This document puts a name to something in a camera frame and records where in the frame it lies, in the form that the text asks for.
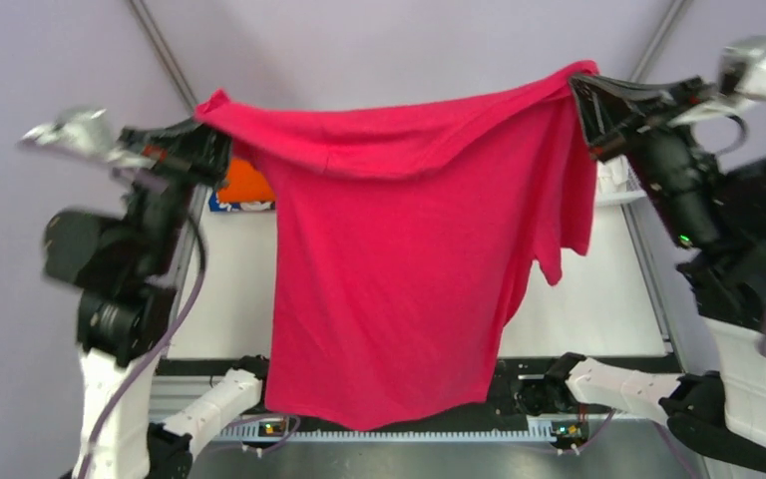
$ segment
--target t-shirt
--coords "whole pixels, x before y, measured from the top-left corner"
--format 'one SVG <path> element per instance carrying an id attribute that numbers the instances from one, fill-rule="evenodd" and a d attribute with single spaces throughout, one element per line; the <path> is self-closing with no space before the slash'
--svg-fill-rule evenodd
<path id="1" fill-rule="evenodd" d="M 421 105 L 197 108 L 277 198 L 268 409 L 369 430 L 486 400 L 533 261 L 556 284 L 561 247 L 588 249 L 574 73 L 596 65 Z"/>

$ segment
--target orange box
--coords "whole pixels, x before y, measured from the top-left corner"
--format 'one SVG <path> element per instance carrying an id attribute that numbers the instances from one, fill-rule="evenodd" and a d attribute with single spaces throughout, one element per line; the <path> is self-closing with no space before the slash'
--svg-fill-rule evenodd
<path id="1" fill-rule="evenodd" d="M 227 171 L 227 187 L 218 190 L 222 203 L 266 203 L 274 201 L 268 181 L 246 160 L 233 158 Z"/>

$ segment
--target metal frame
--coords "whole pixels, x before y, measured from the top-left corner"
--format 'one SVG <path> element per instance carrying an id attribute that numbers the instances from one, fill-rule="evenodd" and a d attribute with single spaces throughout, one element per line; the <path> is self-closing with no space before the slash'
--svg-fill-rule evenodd
<path id="1" fill-rule="evenodd" d="M 175 91 L 178 93 L 181 101 L 184 105 L 194 110 L 197 105 L 197 97 L 193 91 L 193 88 L 186 75 L 183 73 L 174 53 L 171 51 L 168 43 L 166 42 L 160 27 L 157 25 L 150 9 L 146 5 L 145 0 L 126 0 L 131 12 L 134 14 L 140 28 L 145 33 L 147 40 L 151 44 L 152 49 L 156 53 L 158 60 L 160 61 L 163 69 L 165 70 L 170 82 L 172 83 Z M 646 48 L 644 49 L 641 57 L 639 58 L 635 69 L 629 77 L 630 81 L 643 82 L 646 76 L 649 74 L 655 61 L 661 54 L 664 45 L 669 39 L 671 33 L 675 29 L 679 20 L 684 16 L 688 7 L 693 3 L 692 0 L 674 0 L 666 11 L 662 18 L 660 25 L 657 27 Z M 204 202 L 206 200 L 207 190 L 205 188 L 198 189 L 194 195 L 191 203 L 191 212 L 194 217 L 199 220 L 204 209 Z M 679 361 L 679 347 L 674 344 L 674 334 L 671 331 L 670 319 L 674 316 L 671 313 L 671 308 L 668 306 L 668 301 L 665 300 L 662 294 L 661 271 L 658 271 L 653 261 L 653 254 L 651 252 L 651 234 L 646 232 L 641 225 L 639 218 L 641 217 L 641 210 L 639 209 L 639 202 L 634 204 L 628 204 L 622 206 L 624 217 L 627 223 L 627 228 L 630 233 L 633 248 L 635 250 L 636 257 L 638 258 L 639 266 L 644 277 L 644 282 L 647 287 L 648 295 L 653 306 L 655 317 L 659 323 L 660 330 L 662 331 L 662 338 L 665 342 L 668 350 L 675 349 L 670 354 L 663 358 L 644 358 L 644 357 L 621 357 L 621 358 L 608 358 L 606 362 L 621 362 L 621 365 L 635 366 L 634 368 L 645 370 L 647 372 L 681 372 L 681 364 Z M 181 250 L 178 253 L 178 267 L 175 271 L 174 281 L 178 286 L 183 286 L 186 274 L 189 269 L 190 258 L 192 255 L 192 248 L 194 242 L 194 235 L 192 231 L 186 231 L 183 240 L 181 241 Z M 177 315 L 178 303 L 173 310 L 173 317 Z M 499 360 L 499 364 L 504 361 L 517 361 L 521 364 L 520 367 L 526 369 L 526 376 L 533 376 L 543 374 L 546 361 L 549 358 L 503 358 Z M 158 376 L 211 376 L 219 375 L 221 371 L 227 370 L 232 361 L 225 360 L 173 360 L 164 359 L 161 361 L 158 367 Z"/>

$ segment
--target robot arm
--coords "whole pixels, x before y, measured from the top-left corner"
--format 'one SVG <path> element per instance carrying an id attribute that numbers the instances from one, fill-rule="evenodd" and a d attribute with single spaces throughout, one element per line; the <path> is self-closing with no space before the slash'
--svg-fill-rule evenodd
<path id="1" fill-rule="evenodd" d="M 198 290 L 170 324 L 178 292 L 150 278 L 169 272 L 187 219 L 202 241 L 188 216 L 190 197 L 196 186 L 223 180 L 230 139 L 186 121 L 161 130 L 125 129 L 114 140 L 103 110 L 78 108 L 35 128 L 23 144 L 102 163 L 131 187 L 123 218 L 63 210 L 45 232 L 45 274 L 83 290 L 77 318 L 81 453 L 63 478 L 187 477 L 207 443 L 261 399 L 262 359 L 246 358 L 185 410 L 161 423 L 148 419 L 160 353 Z M 206 256 L 198 250 L 202 274 Z"/>
<path id="2" fill-rule="evenodd" d="M 699 249 L 677 269 L 721 370 L 651 375 L 569 354 L 549 379 L 579 403 L 649 418 L 703 456 L 766 473 L 766 157 L 724 174 L 690 130 L 766 101 L 766 37 L 725 50 L 719 86 L 571 83 L 592 157 L 625 155 L 674 244 Z"/>

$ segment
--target metal pole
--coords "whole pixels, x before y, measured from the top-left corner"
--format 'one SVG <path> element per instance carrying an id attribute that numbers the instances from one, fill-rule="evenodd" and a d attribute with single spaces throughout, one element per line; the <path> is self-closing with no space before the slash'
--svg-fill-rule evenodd
<path id="1" fill-rule="evenodd" d="M 184 105 L 187 106 L 188 110 L 194 110 L 198 105 L 197 96 L 192 89 L 192 85 L 181 70 L 181 66 L 178 64 L 178 60 L 172 53 L 172 49 L 170 49 L 169 44 L 166 43 L 166 39 L 163 37 L 160 27 L 157 26 L 157 22 L 154 20 L 154 16 L 148 9 L 145 1 L 126 0 L 126 3 L 131 9 L 134 18 L 136 18 L 137 23 L 139 23 L 140 29 L 145 33 L 146 37 L 148 37 L 152 50 L 154 50 L 154 53 L 157 55 L 157 59 L 160 60 L 163 70 L 172 82 L 175 91 L 178 92 L 178 96 L 181 97 L 181 101 L 184 102 Z"/>
<path id="2" fill-rule="evenodd" d="M 644 53 L 641 54 L 641 58 L 638 59 L 638 63 L 635 65 L 635 70 L 629 76 L 629 81 L 634 83 L 641 83 L 650 73 L 650 69 L 659 59 L 659 55 L 662 54 L 662 49 L 670 38 L 671 34 L 676 28 L 676 25 L 685 15 L 688 7 L 694 3 L 694 0 L 675 0 L 671 2 L 668 11 L 665 12 L 665 16 L 662 17 L 662 21 L 659 24 L 650 41 L 647 44 L 647 48 L 644 49 Z"/>
<path id="3" fill-rule="evenodd" d="M 151 14 L 148 6 L 145 4 L 145 0 L 126 0 L 131 13 L 137 20 L 140 29 L 145 33 L 152 50 L 157 55 L 157 59 L 160 61 L 163 70 L 172 82 L 172 86 L 181 98 L 181 101 L 186 105 L 187 110 L 194 111 L 199 101 L 192 89 L 192 84 L 187 79 L 184 72 L 181 70 L 181 65 L 172 53 L 172 49 L 169 48 L 169 44 L 163 37 L 163 33 L 160 31 L 160 27 L 154 20 L 154 16 Z M 189 204 L 190 213 L 192 217 L 200 222 L 201 214 L 203 213 L 203 206 L 206 201 L 206 196 L 209 190 L 205 187 L 198 187 L 195 189 L 192 195 L 191 202 Z M 175 303 L 172 307 L 172 315 L 169 321 L 173 321 L 178 316 L 178 311 L 181 306 L 181 300 L 183 299 L 184 285 L 187 279 L 187 272 L 190 268 L 190 261 L 192 260 L 192 250 L 194 248 L 195 235 L 194 231 L 190 227 L 185 227 L 181 233 L 181 239 L 179 242 L 178 252 L 175 258 L 175 272 L 172 274 L 172 283 L 179 288 L 180 294 L 175 298 Z"/>

